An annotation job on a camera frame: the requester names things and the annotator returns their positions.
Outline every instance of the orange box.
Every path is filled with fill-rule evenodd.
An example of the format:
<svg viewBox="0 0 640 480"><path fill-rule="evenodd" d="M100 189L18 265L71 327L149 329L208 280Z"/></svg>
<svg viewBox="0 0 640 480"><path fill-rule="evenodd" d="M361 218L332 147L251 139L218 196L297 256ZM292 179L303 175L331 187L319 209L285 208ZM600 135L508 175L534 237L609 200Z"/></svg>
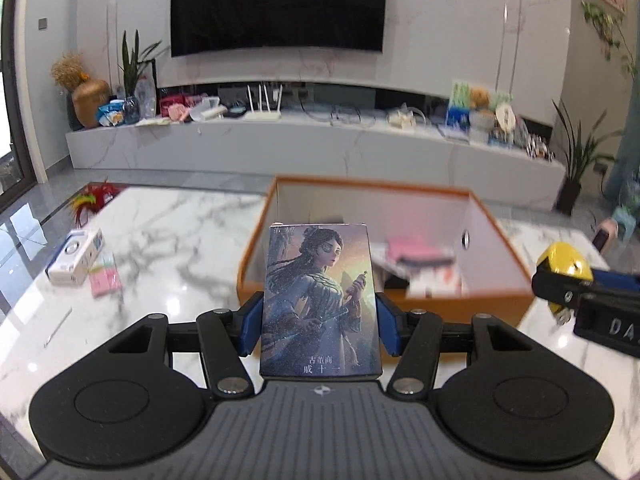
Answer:
<svg viewBox="0 0 640 480"><path fill-rule="evenodd" d="M278 176L242 258L237 282L241 304L264 290L269 227L274 222L363 223L372 243L411 236L420 237L430 246L453 250L465 280L464 295L409 299L404 291L385 291L403 310L423 308L446 322L458 323L468 323L473 314L485 312L516 326L533 301L527 269L495 219L468 190Z"/></svg>

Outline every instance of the glass sliding door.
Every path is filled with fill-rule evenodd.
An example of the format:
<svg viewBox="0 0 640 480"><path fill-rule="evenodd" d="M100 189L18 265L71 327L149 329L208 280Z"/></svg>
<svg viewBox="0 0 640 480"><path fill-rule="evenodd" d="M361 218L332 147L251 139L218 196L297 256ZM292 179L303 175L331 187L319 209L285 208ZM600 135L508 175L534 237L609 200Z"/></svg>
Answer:
<svg viewBox="0 0 640 480"><path fill-rule="evenodd" d="M15 81L15 0L0 0L0 211L35 184Z"/></svg>

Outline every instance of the white small box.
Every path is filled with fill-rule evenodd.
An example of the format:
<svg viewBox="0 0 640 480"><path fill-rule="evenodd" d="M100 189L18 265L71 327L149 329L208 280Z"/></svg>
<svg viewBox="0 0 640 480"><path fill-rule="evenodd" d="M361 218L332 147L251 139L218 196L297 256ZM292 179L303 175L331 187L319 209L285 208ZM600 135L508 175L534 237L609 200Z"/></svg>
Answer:
<svg viewBox="0 0 640 480"><path fill-rule="evenodd" d="M82 285L103 245L100 229L70 231L45 270L49 281L54 285Z"/></svg>

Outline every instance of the white marble tv stand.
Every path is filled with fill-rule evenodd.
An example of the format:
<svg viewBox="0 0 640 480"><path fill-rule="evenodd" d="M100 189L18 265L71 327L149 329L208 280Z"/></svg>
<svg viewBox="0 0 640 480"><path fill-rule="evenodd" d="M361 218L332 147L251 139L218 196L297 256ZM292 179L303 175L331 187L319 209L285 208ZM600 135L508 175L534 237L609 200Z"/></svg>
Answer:
<svg viewBox="0 0 640 480"><path fill-rule="evenodd" d="M564 179L558 162L444 139L432 127L406 133L384 119L362 124L222 119L66 134L75 168L352 176L473 190L485 200L551 209Z"/></svg>

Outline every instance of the gray ribbed surface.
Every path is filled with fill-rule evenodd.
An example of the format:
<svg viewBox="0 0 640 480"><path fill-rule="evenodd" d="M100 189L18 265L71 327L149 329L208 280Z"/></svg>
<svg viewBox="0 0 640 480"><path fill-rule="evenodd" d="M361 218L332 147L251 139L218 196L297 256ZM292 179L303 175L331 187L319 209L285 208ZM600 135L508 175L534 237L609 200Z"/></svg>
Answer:
<svg viewBox="0 0 640 480"><path fill-rule="evenodd" d="M155 463L89 472L51 463L36 480L609 479L593 464L527 473L456 448L431 413L385 397L377 383L268 383L255 399L221 404L193 441Z"/></svg>

